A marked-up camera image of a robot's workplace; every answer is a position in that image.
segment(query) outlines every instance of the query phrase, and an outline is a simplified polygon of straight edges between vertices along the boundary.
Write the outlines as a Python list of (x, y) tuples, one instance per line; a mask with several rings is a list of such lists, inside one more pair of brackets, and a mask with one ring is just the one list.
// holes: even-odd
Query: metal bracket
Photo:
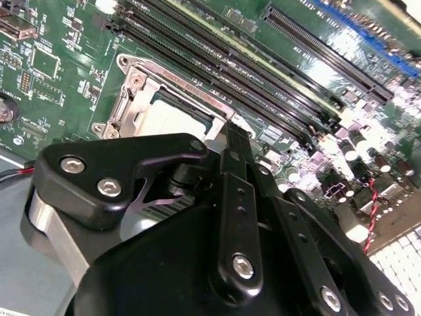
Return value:
[(156, 62), (127, 54), (119, 54), (116, 60), (126, 78), (108, 122), (94, 122), (91, 126), (98, 137), (112, 139), (142, 136), (142, 124), (159, 90), (165, 90), (213, 117), (212, 127), (202, 141), (215, 139), (229, 120), (246, 129), (252, 138), (256, 137), (255, 131), (231, 107)]
[(263, 287), (255, 190), (247, 182), (246, 159), (251, 155), (247, 134), (232, 123), (225, 127), (227, 149), (221, 153), (216, 210), (220, 222), (209, 281), (228, 304), (242, 305)]

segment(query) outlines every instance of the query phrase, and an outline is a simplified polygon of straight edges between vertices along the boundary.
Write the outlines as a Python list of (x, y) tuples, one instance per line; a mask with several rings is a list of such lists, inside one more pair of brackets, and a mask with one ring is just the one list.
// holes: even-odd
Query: capacitor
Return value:
[(351, 143), (347, 140), (343, 140), (339, 144), (339, 148), (341, 149), (346, 161), (354, 161), (358, 158), (358, 153), (355, 151)]
[(347, 201), (347, 196), (343, 193), (343, 191), (338, 191), (337, 194), (335, 194), (335, 197), (340, 203), (345, 203)]
[(278, 186), (279, 191), (281, 191), (282, 193), (287, 192), (287, 190), (289, 189), (288, 181), (285, 178), (276, 179), (276, 185)]
[(356, 161), (351, 165), (351, 170), (355, 178), (363, 183), (368, 183), (372, 177), (370, 169), (361, 160)]
[(373, 161), (376, 164), (376, 166), (379, 167), (381, 172), (390, 171), (391, 166), (389, 165), (389, 163), (387, 162), (386, 158), (383, 155), (378, 153), (377, 155), (374, 156)]
[(346, 197), (353, 197), (355, 192), (351, 184), (346, 179), (342, 179), (341, 183), (343, 184), (342, 192), (345, 194)]
[(0, 92), (0, 125), (20, 118), (20, 107), (10, 96)]
[(297, 182), (300, 180), (300, 174), (298, 173), (298, 169), (295, 167), (286, 168), (285, 175), (290, 182)]
[(413, 176), (415, 170), (403, 159), (396, 161), (397, 170), (405, 176)]
[(368, 140), (360, 132), (353, 132), (350, 139), (359, 152), (366, 152), (370, 148)]

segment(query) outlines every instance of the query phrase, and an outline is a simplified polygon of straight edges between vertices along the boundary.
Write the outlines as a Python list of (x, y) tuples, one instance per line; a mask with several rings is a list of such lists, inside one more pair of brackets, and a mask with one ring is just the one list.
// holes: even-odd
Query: screw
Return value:
[(239, 161), (239, 155), (238, 155), (236, 152), (231, 151), (231, 152), (230, 152), (230, 155), (231, 155), (231, 157), (233, 157), (236, 161)]
[(404, 311), (409, 311), (408, 303), (400, 295), (395, 295), (397, 305), (401, 306)]
[(132, 76), (132, 84), (135, 86), (139, 86), (140, 84), (143, 83), (143, 78), (141, 76), (139, 76), (138, 74), (135, 74), (134, 76)]
[(264, 166), (260, 166), (259, 170), (261, 173), (263, 173), (265, 176), (267, 176), (269, 174), (269, 170), (266, 169)]
[(305, 196), (304, 196), (304, 194), (302, 194), (301, 192), (297, 192), (297, 198), (298, 198), (300, 201), (305, 201)]
[(197, 150), (202, 150), (202, 144), (200, 144), (197, 140), (192, 140), (190, 145)]
[(98, 182), (97, 187), (101, 194), (110, 198), (115, 198), (121, 194), (121, 186), (115, 179), (102, 179)]
[(16, 136), (15, 138), (13, 138), (13, 144), (15, 144), (16, 146), (21, 146), (25, 143), (25, 140), (22, 136)]
[(381, 293), (380, 291), (377, 292), (377, 296), (379, 297), (380, 302), (386, 307), (388, 310), (393, 311), (393, 304), (389, 298)]
[(246, 280), (250, 279), (255, 273), (251, 262), (243, 255), (236, 255), (232, 259), (232, 265), (236, 273), (238, 273), (241, 278), (245, 278)]
[(72, 173), (72, 174), (78, 174), (85, 170), (84, 162), (74, 157), (64, 158), (60, 162), (60, 167), (67, 173)]
[(322, 294), (324, 302), (327, 304), (327, 306), (330, 307), (332, 311), (339, 312), (341, 310), (341, 301), (335, 293), (333, 293), (329, 288), (325, 286), (322, 287), (322, 290), (320, 292)]

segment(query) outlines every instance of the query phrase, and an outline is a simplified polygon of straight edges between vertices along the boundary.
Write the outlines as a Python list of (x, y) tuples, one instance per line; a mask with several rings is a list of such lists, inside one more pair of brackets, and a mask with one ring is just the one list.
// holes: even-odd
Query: chip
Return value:
[(73, 20), (72, 22), (72, 27), (76, 30), (76, 31), (80, 31), (82, 29), (82, 23), (79, 22), (78, 20)]
[(38, 72), (46, 75), (51, 79), (55, 79), (57, 71), (59, 69), (60, 59), (46, 51), (39, 48), (34, 49), (32, 54), (31, 65)]
[(241, 28), (243, 28), (246, 32), (249, 32), (249, 33), (254, 33), (254, 31), (257, 29), (257, 26), (256, 26), (256, 24), (255, 24), (255, 21), (250, 21), (250, 20), (247, 20), (246, 18), (244, 18), (244, 19), (241, 21), (240, 26), (241, 26)]
[(226, 14), (226, 16), (227, 18), (231, 20), (231, 22), (235, 24), (239, 24), (241, 20), (243, 19), (242, 15), (233, 9), (230, 9), (228, 13)]

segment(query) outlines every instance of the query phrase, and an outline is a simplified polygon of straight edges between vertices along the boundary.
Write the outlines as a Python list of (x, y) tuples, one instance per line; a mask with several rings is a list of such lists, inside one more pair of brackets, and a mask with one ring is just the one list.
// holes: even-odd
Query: mounting hole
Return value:
[(127, 58), (123, 57), (120, 59), (120, 65), (127, 66), (128, 63), (129, 61), (127, 60)]
[(303, 243), (307, 243), (307, 242), (309, 242), (309, 240), (307, 239), (307, 237), (305, 236), (305, 235), (303, 235), (303, 234), (298, 234), (298, 238), (300, 238), (300, 240), (303, 242)]
[(237, 211), (240, 211), (241, 215), (243, 215), (243, 216), (247, 215), (246, 209), (242, 206), (237, 207)]
[(291, 217), (294, 221), (296, 221), (298, 218), (297, 218), (297, 216), (296, 216), (296, 214), (294, 214), (294, 213), (292, 213), (292, 212), (289, 212), (288, 213), (288, 215), (289, 215), (289, 217)]
[(99, 125), (94, 125), (93, 126), (93, 131), (96, 132), (96, 133), (100, 133), (100, 132), (103, 131), (103, 128), (100, 127)]
[(237, 189), (237, 192), (238, 192), (238, 195), (239, 195), (239, 196), (245, 196), (245, 191), (244, 191), (243, 189), (238, 188), (238, 189)]

